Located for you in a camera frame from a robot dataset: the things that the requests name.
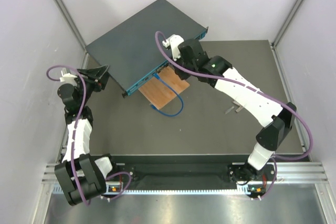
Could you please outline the dark blue network switch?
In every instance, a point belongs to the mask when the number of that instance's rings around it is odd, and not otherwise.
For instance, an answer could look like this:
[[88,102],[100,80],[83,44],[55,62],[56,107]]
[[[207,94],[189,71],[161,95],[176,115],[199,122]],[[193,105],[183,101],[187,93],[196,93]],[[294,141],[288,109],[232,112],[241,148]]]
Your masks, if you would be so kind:
[[108,65],[110,77],[128,97],[152,78],[167,60],[160,53],[155,33],[165,37],[202,39],[208,32],[167,0],[156,0],[86,46],[100,65]]

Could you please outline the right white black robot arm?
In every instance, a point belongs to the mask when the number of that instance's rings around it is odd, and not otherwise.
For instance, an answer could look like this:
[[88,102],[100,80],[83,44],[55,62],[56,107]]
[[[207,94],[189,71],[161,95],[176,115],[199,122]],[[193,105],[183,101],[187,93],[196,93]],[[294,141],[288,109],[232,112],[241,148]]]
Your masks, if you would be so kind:
[[243,178],[256,180],[264,174],[264,166],[292,129],[296,106],[287,103],[284,109],[278,103],[257,94],[257,88],[248,82],[230,62],[221,56],[210,58],[196,39],[184,40],[178,36],[171,42],[172,58],[181,67],[196,72],[200,82],[208,83],[233,98],[252,114],[262,126],[256,135],[256,145],[244,165]]

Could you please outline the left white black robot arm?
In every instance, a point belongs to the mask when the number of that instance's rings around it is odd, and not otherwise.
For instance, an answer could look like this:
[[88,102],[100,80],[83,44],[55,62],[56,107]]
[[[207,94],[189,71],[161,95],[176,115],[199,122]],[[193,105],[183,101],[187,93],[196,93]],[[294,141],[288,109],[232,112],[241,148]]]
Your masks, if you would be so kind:
[[103,91],[109,80],[108,65],[93,69],[61,67],[57,95],[64,104],[68,131],[66,152],[54,172],[69,205],[84,202],[106,190],[106,179],[114,180],[119,168],[108,154],[90,155],[93,116],[87,102],[92,93]]

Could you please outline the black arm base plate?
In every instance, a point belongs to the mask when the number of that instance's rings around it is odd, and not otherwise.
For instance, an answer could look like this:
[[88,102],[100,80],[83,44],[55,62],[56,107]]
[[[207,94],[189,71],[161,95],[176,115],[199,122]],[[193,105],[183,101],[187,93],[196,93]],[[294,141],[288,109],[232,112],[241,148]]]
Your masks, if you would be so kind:
[[270,182],[273,165],[261,170],[247,155],[116,155],[113,169],[131,174],[133,189],[229,188],[248,182]]

